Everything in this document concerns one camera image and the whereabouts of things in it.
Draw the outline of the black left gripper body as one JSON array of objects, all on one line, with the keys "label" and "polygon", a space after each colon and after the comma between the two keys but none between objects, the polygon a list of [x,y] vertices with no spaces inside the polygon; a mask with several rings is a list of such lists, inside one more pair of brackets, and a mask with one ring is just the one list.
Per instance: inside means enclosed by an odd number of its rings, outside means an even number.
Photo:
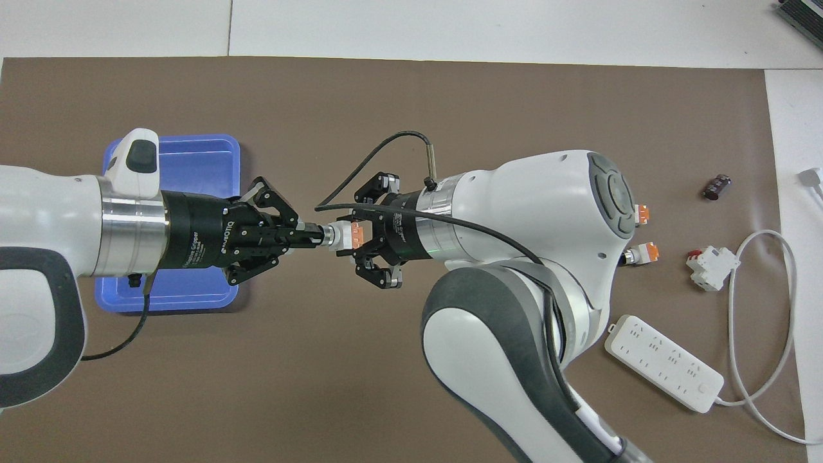
[{"label": "black left gripper body", "polygon": [[161,195],[168,219],[162,269],[226,268],[239,261],[239,249],[249,247],[242,229],[259,223],[249,204],[188,192]]}]

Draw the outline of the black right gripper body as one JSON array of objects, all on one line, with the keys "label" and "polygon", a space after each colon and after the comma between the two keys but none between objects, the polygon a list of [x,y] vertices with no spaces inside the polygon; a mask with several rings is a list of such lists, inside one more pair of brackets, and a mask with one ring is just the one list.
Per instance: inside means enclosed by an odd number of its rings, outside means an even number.
[{"label": "black right gripper body", "polygon": [[[388,194],[379,204],[417,210],[420,196],[420,192]],[[379,250],[379,255],[391,266],[401,266],[413,260],[431,259],[420,240],[416,217],[408,214],[384,213],[381,226],[386,244]]]}]

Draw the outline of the blue plastic tray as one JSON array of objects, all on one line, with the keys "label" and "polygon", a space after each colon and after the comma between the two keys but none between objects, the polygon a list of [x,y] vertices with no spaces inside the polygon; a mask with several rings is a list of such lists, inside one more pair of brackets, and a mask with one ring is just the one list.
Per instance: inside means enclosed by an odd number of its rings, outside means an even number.
[{"label": "blue plastic tray", "polygon": [[[227,134],[162,136],[159,138],[161,189],[215,197],[239,195],[241,155]],[[152,313],[187,313],[227,307],[238,295],[223,272],[208,269],[159,270],[150,292]],[[108,313],[140,313],[142,290],[126,277],[95,280],[95,301]]]}]

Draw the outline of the brown table mat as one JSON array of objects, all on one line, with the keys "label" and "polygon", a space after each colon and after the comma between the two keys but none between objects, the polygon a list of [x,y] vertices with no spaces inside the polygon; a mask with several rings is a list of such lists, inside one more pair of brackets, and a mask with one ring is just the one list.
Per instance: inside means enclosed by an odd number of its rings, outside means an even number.
[{"label": "brown table mat", "polygon": [[[660,260],[615,277],[637,314],[728,372],[726,296],[685,255],[779,228],[764,71],[209,57],[6,59],[0,163],[97,174],[134,128],[229,134],[243,185],[264,176],[303,218],[383,138],[426,134],[441,176],[565,149],[608,156],[651,210]],[[732,184],[717,201],[714,176]],[[382,291],[303,250],[224,313],[153,316],[111,358],[0,414],[0,463],[512,463],[424,363],[424,300],[443,275],[409,264]]]}]

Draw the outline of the white power strip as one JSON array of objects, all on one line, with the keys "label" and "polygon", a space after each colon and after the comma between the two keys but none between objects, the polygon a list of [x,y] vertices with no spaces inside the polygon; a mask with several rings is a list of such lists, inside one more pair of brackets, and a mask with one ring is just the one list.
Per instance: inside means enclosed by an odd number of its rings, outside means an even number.
[{"label": "white power strip", "polygon": [[625,366],[689,410],[712,408],[724,378],[708,364],[632,314],[623,314],[606,333],[606,351]]}]

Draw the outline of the white circuit breaker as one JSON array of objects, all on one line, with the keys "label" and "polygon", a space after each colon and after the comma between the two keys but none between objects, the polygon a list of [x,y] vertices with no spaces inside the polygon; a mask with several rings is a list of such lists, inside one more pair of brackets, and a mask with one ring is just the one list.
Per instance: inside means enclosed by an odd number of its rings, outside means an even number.
[{"label": "white circuit breaker", "polygon": [[691,281],[705,292],[718,292],[725,279],[740,266],[740,260],[728,248],[705,246],[687,254]]}]

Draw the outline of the small black cylindrical part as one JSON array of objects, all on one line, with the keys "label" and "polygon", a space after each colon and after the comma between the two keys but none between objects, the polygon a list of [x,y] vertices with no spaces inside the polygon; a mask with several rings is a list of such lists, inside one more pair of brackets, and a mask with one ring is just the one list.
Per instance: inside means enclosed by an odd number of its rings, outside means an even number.
[{"label": "small black cylindrical part", "polygon": [[726,188],[728,188],[731,184],[732,179],[730,176],[714,176],[714,178],[708,181],[705,187],[703,187],[700,195],[709,201],[717,201],[723,195],[723,191],[726,190]]}]

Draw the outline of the grey ribbed device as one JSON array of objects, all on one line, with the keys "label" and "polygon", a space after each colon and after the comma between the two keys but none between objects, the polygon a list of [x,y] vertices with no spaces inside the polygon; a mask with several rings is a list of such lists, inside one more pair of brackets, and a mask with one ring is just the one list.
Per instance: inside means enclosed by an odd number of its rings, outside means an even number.
[{"label": "grey ribbed device", "polygon": [[823,0],[778,0],[777,13],[792,27],[823,35]]}]

